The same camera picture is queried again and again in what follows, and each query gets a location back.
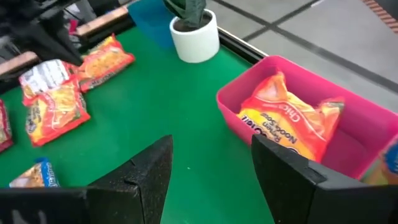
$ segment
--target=potted plant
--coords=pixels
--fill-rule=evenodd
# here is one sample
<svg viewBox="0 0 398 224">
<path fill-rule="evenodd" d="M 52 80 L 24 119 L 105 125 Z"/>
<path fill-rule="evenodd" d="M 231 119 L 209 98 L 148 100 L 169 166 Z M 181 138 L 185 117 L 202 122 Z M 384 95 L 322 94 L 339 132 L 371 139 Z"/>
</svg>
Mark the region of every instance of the potted plant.
<svg viewBox="0 0 398 224">
<path fill-rule="evenodd" d="M 176 15 L 170 22 L 174 46 L 181 60 L 204 62 L 220 48 L 216 15 L 205 9 L 206 0 L 163 0 Z"/>
</svg>

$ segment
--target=gray floor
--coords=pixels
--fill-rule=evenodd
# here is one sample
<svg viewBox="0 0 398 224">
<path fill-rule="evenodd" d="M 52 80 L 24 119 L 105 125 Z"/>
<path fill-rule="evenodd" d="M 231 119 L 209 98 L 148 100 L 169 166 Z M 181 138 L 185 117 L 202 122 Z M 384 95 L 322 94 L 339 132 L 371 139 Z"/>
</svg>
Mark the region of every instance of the gray floor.
<svg viewBox="0 0 398 224">
<path fill-rule="evenodd" d="M 215 0 L 227 2 L 244 12 L 272 23 L 295 11 L 308 0 Z M 217 15 L 220 27 L 240 38 L 264 27 L 212 0 L 208 8 Z M 394 83 L 398 83 L 398 35 L 394 34 L 360 0 L 323 0 L 278 25 L 313 45 L 353 62 Z M 270 55 L 281 55 L 312 70 L 329 81 L 347 88 L 398 113 L 398 90 L 382 85 L 347 69 L 344 65 L 305 49 L 272 30 L 249 40 Z"/>
</svg>

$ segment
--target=pink bin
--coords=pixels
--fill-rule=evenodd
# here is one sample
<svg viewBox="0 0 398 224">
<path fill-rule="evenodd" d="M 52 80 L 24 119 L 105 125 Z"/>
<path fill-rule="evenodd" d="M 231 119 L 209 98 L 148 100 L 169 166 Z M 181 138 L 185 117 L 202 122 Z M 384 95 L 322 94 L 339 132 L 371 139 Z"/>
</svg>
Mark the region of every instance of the pink bin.
<svg viewBox="0 0 398 224">
<path fill-rule="evenodd" d="M 286 60 L 270 56 L 220 89 L 217 104 L 225 121 L 241 139 L 251 144 L 254 131 L 236 116 L 241 103 L 255 87 L 280 68 L 288 91 L 316 106 L 326 98 L 345 97 L 345 109 L 322 164 L 359 179 L 380 152 L 398 135 L 398 115 L 335 85 Z"/>
</svg>

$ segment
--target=orange noodle package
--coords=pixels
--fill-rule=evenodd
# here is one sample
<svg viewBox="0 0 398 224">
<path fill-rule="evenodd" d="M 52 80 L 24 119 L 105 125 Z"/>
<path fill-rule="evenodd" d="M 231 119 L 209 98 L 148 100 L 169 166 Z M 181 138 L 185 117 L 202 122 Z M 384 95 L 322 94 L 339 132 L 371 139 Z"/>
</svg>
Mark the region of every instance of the orange noodle package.
<svg viewBox="0 0 398 224">
<path fill-rule="evenodd" d="M 26 131 L 34 146 L 43 146 L 89 119 L 74 78 L 37 97 L 28 109 Z"/>
<path fill-rule="evenodd" d="M 259 134 L 320 162 L 338 124 L 342 98 L 322 101 L 317 108 L 288 92 L 282 72 L 265 79 L 242 104 L 238 117 Z"/>
<path fill-rule="evenodd" d="M 12 146 L 11 126 L 4 102 L 0 100 L 0 152 Z"/>
<path fill-rule="evenodd" d="M 125 53 L 114 35 L 108 37 L 84 57 L 78 74 L 81 90 L 86 92 L 104 83 L 133 61 L 133 54 Z"/>
<path fill-rule="evenodd" d="M 19 77 L 24 99 L 29 106 L 41 93 L 60 86 L 78 73 L 78 67 L 59 59 L 42 62 Z"/>
</svg>

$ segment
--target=green mat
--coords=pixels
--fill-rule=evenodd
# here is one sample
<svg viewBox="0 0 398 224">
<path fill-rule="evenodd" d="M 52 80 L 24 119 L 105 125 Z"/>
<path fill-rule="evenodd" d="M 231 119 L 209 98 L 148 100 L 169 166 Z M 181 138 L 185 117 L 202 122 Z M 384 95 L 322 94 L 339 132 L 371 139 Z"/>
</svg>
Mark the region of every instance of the green mat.
<svg viewBox="0 0 398 224">
<path fill-rule="evenodd" d="M 82 186 L 121 165 L 166 134 L 174 163 L 162 223 L 273 223 L 248 147 L 225 125 L 216 92 L 250 64 L 221 49 L 187 64 L 138 29 L 118 36 L 136 61 L 85 95 L 91 119 L 41 148 L 25 132 L 20 88 L 0 96 L 15 145 L 0 154 L 2 186 L 47 156 L 64 187 Z"/>
</svg>

